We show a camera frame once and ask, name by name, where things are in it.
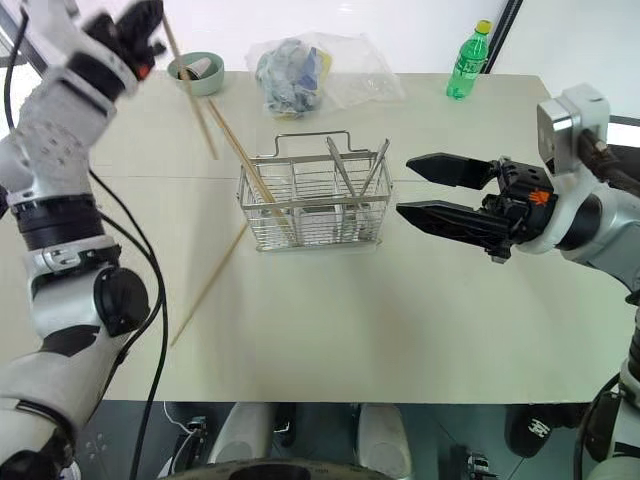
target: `wire basket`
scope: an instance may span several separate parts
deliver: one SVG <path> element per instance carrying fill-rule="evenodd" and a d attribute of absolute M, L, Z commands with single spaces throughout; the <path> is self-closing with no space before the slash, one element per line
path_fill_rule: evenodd
<path fill-rule="evenodd" d="M 280 156 L 283 138 L 317 137 L 322 151 L 320 140 L 328 136 L 346 136 L 347 152 L 339 156 L 352 188 L 326 148 L 318 155 Z M 251 159 L 275 203 L 263 201 L 244 168 L 240 175 L 238 199 L 258 250 L 376 242 L 392 188 L 384 157 L 387 146 L 388 140 L 380 156 L 353 149 L 346 130 L 276 136 L 274 154 Z"/>

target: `wall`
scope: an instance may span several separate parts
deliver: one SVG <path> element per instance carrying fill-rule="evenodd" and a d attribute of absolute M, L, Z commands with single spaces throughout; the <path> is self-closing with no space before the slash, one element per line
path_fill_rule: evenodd
<path fill-rule="evenodd" d="M 2 0 L 17 12 L 19 0 Z M 118 14 L 129 0 L 77 0 L 83 18 Z M 182 51 L 220 54 L 229 70 L 246 69 L 251 44 L 322 31 L 366 33 L 397 72 L 446 72 L 481 18 L 497 21 L 505 0 L 167 0 Z M 168 63 L 169 55 L 160 61 Z"/>
<path fill-rule="evenodd" d="M 638 0 L 525 0 L 493 72 L 539 75 L 552 95 L 588 82 L 640 117 L 639 20 Z"/>

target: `green bowl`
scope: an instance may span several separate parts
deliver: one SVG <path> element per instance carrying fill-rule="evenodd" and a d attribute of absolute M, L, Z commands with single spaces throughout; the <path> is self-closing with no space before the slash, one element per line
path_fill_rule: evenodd
<path fill-rule="evenodd" d="M 183 65 L 191 65 L 202 58 L 209 58 L 211 65 L 205 70 L 203 78 L 191 81 L 191 89 L 196 97 L 206 97 L 220 90 L 224 82 L 224 61 L 219 55 L 209 52 L 192 52 L 182 55 Z M 167 67 L 167 72 L 183 90 L 186 89 L 184 82 L 178 74 L 178 62 L 173 60 Z"/>

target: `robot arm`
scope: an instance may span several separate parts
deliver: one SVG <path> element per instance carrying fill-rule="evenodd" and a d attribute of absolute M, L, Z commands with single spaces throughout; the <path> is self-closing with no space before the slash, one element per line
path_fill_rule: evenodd
<path fill-rule="evenodd" d="M 86 31 L 72 2 L 25 3 L 32 26 L 68 55 L 48 68 L 0 142 L 0 185 L 27 245 L 28 302 L 39 351 L 0 369 L 0 477 L 57 478 L 102 399 L 121 348 L 147 319 L 147 291 L 119 264 L 89 184 L 88 152 L 154 65 L 162 2 L 134 4 Z"/>
<path fill-rule="evenodd" d="M 553 248 L 567 259 L 608 273 L 640 304 L 640 178 L 607 147 L 609 106 L 588 85 L 538 106 L 538 150 L 544 168 L 502 157 L 482 162 L 425 155 L 407 166 L 427 180 L 483 189 L 497 179 L 500 193 L 478 210 L 442 201 L 400 203 L 398 212 L 422 231 L 482 247 L 503 263 L 516 245 L 540 254 Z M 640 313 L 620 372 L 620 394 L 596 401 L 585 425 L 592 456 L 602 461 L 591 478 L 640 478 Z"/>

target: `white tabletop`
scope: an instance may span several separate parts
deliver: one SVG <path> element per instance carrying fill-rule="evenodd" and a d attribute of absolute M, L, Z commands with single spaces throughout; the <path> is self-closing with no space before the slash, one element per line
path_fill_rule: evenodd
<path fill-rule="evenodd" d="M 391 140 L 392 203 L 374 251 L 258 253 L 247 232 L 192 323 L 169 351 L 158 399 L 511 403 L 585 401 L 619 368 L 632 331 L 624 289 L 557 252 L 514 249 L 506 265 L 479 248 L 427 236 L 397 201 L 477 206 L 483 193 L 428 184 L 412 156 L 448 151 L 539 163 L 539 79 L 491 75 L 473 95 L 443 94 L 446 75 L 402 75 L 407 100 L 370 103 L 302 121 L 262 112 L 248 74 L 230 73 L 216 101 L 249 152 L 277 132 L 348 129 L 354 143 Z M 163 73 L 145 82 L 95 150 L 96 171 L 136 214 L 160 258 L 172 334 L 243 223 L 238 162 L 208 157 L 186 97 Z M 98 192 L 103 208 L 123 216 Z M 26 318 L 24 251 L 15 223 L 5 247 L 0 361 L 36 348 Z M 124 262 L 152 276 L 122 240 Z M 121 367 L 108 398 L 146 398 L 160 322 Z"/>

